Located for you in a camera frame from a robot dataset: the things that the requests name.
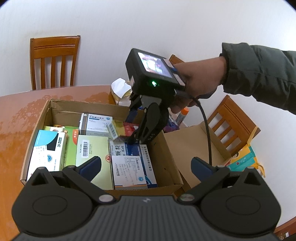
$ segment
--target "chair backrest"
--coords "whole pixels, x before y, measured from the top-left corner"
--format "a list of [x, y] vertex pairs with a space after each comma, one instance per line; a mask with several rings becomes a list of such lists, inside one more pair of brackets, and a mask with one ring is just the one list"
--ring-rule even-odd
[[[229, 124], [229, 126], [220, 135], [218, 135], [219, 140], [222, 140], [231, 130], [234, 131], [233, 136], [223, 143], [224, 146], [227, 148], [237, 138], [240, 139], [240, 143], [229, 151], [231, 156], [233, 156], [246, 145], [247, 140], [256, 125], [230, 98], [229, 95], [225, 96], [213, 114], [208, 118], [208, 123], [210, 123], [218, 113], [222, 116], [222, 118], [214, 125], [212, 130], [214, 132], [217, 131], [225, 121]], [[258, 128], [254, 136], [256, 136], [259, 132], [260, 129]]]
[[65, 86], [66, 56], [73, 55], [70, 86], [74, 83], [74, 72], [80, 35], [30, 39], [30, 70], [32, 90], [36, 90], [35, 59], [41, 59], [41, 89], [45, 89], [45, 58], [51, 57], [50, 87], [55, 87], [56, 57], [62, 56], [60, 86]]
[[169, 61], [172, 64], [178, 64], [178, 63], [183, 63], [183, 60], [180, 60], [178, 57], [176, 57], [176, 55], [172, 54], [172, 56], [170, 57]]

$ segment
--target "gift bag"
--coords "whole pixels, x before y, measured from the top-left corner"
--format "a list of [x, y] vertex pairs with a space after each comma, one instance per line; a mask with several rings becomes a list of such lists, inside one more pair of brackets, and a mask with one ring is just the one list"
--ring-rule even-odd
[[246, 167], [254, 167], [261, 172], [261, 175], [265, 177], [265, 171], [262, 165], [257, 161], [256, 155], [251, 147], [251, 140], [253, 139], [257, 126], [252, 131], [247, 144], [238, 152], [235, 157], [230, 158], [224, 164], [231, 171], [242, 172]]

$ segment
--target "glossy table surface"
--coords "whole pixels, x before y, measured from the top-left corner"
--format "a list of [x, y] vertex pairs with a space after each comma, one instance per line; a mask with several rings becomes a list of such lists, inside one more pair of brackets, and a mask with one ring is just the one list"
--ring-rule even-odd
[[49, 99], [115, 104], [109, 85], [53, 88], [0, 97], [0, 241], [18, 234], [11, 208], [23, 187], [20, 173], [27, 145]]

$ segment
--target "sleeve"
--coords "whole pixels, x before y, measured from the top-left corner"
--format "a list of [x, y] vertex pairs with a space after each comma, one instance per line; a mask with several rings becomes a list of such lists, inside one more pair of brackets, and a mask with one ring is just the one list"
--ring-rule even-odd
[[221, 56], [227, 61], [225, 92], [252, 95], [296, 115], [296, 52], [223, 43]]

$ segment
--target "glue stick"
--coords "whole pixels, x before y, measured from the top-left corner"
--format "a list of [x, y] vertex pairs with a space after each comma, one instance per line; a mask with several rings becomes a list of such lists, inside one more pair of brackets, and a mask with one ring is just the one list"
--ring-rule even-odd
[[180, 125], [182, 123], [182, 121], [185, 119], [186, 115], [189, 112], [189, 108], [185, 107], [184, 109], [181, 110], [181, 112], [179, 113], [178, 117], [176, 118], [176, 123], [177, 125]]

